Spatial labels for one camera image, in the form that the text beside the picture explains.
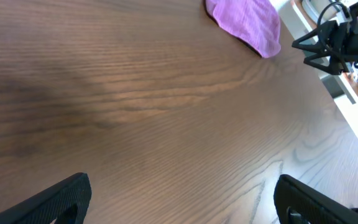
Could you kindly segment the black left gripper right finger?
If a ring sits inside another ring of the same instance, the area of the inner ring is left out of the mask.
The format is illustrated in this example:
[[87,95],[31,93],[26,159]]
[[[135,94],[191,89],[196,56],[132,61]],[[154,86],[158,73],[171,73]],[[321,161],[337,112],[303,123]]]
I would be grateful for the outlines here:
[[279,177],[273,201],[281,224],[358,224],[358,208],[347,208],[287,174]]

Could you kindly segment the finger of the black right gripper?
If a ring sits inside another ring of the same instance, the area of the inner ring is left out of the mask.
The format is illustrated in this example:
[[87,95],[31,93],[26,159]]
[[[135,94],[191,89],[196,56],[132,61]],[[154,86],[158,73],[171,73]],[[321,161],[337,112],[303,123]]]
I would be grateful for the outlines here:
[[[327,21],[324,24],[318,24],[317,27],[304,36],[292,42],[292,47],[313,53],[323,53],[325,51],[342,52],[342,41],[338,37],[342,37],[340,31],[341,25],[336,21]],[[318,40],[313,45],[307,45],[303,42],[316,37]]]
[[332,51],[309,51],[309,56],[304,58],[303,63],[313,68],[317,68],[330,75],[341,75],[342,73],[349,73],[349,64],[336,52]]

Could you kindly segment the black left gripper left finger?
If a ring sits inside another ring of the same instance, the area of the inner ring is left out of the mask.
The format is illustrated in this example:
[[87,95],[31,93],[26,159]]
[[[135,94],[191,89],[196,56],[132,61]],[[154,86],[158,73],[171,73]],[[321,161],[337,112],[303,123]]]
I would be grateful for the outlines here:
[[0,213],[0,224],[83,224],[92,196],[88,175],[73,174]]

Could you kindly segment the purple microfiber cloth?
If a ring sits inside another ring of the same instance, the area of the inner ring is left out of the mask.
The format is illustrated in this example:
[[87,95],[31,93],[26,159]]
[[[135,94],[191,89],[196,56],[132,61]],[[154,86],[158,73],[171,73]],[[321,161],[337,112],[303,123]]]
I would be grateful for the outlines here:
[[269,0],[205,0],[205,8],[221,29],[262,58],[273,57],[281,50],[281,20]]

